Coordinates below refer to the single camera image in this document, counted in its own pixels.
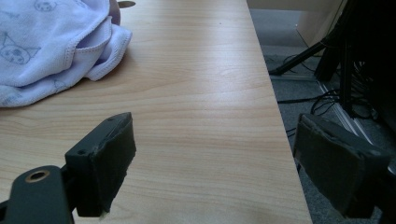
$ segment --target black mount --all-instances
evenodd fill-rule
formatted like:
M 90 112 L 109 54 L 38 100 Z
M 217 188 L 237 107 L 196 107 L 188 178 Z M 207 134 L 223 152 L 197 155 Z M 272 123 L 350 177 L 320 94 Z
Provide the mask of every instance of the black mount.
M 66 165 L 42 166 L 18 176 L 8 201 L 0 203 L 0 223 L 74 223 L 110 211 L 134 158 L 131 113 L 104 120 L 65 154 Z
M 367 11 L 368 2 L 368 0 L 348 0 L 343 13 L 328 35 L 290 61 L 274 70 L 270 70 L 269 74 L 271 76 L 280 76 L 324 49 L 315 71 L 315 77 L 319 81 L 329 81 L 338 65 L 341 65 L 340 105 L 353 118 L 351 79 L 355 58 L 354 48 L 356 48 L 354 43 L 355 38 L 357 38 L 356 30 L 359 27 L 361 18 Z

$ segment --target wooden desk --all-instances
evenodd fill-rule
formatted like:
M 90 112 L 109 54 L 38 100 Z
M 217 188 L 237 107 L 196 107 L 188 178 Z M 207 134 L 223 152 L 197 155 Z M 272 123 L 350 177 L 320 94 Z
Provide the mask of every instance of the wooden desk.
M 134 36 L 111 74 L 0 109 L 0 201 L 131 111 L 136 157 L 103 223 L 310 223 L 246 0 L 136 0 L 121 13 Z

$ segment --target tripod leg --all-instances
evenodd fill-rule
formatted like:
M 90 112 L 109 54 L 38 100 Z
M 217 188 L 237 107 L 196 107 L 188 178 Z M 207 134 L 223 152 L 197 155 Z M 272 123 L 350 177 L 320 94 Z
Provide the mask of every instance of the tripod leg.
M 315 77 L 319 81 L 329 81 L 340 63 L 340 49 L 326 48 L 315 70 Z
M 352 49 L 349 42 L 349 37 L 346 38 L 345 45 L 342 52 L 341 60 L 341 82 L 340 82 L 340 105 L 348 113 L 349 116 L 353 116 L 352 103 L 351 103 L 351 92 L 352 92 Z
M 280 76 L 284 74 L 285 72 L 289 71 L 291 68 L 296 66 L 299 63 L 302 63 L 309 57 L 313 56 L 314 54 L 318 53 L 319 51 L 323 50 L 325 46 L 321 43 L 318 42 L 314 46 L 312 46 L 309 49 L 304 50 L 301 52 L 299 55 L 294 57 L 292 60 L 288 61 L 287 63 L 284 63 L 283 65 L 279 66 L 276 69 L 268 71 L 268 73 L 272 76 Z

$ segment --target cat print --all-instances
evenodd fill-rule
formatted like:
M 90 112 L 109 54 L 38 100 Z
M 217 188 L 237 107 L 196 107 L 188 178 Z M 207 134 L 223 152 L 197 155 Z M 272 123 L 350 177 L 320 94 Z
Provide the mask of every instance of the cat print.
M 40 48 L 23 48 L 15 44 L 15 42 L 5 33 L 3 43 L 0 46 L 0 56 L 9 63 L 26 64 L 30 59 L 35 57 Z
M 58 4 L 53 0 L 35 0 L 35 10 L 49 12 L 55 10 Z

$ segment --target cable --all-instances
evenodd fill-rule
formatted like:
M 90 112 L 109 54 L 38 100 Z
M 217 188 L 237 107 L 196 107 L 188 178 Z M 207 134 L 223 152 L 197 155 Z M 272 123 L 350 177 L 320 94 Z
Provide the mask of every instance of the cable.
M 338 96 L 340 90 L 331 90 L 331 91 L 326 91 L 325 93 L 312 97 L 312 98 L 301 98 L 301 99 L 292 99 L 292 100 L 283 100 L 283 101 L 277 101 L 279 105 L 283 104 L 298 104 L 298 103 L 303 103 L 303 102 L 309 102 L 309 101 L 314 101 L 317 99 L 332 99 L 333 96 Z

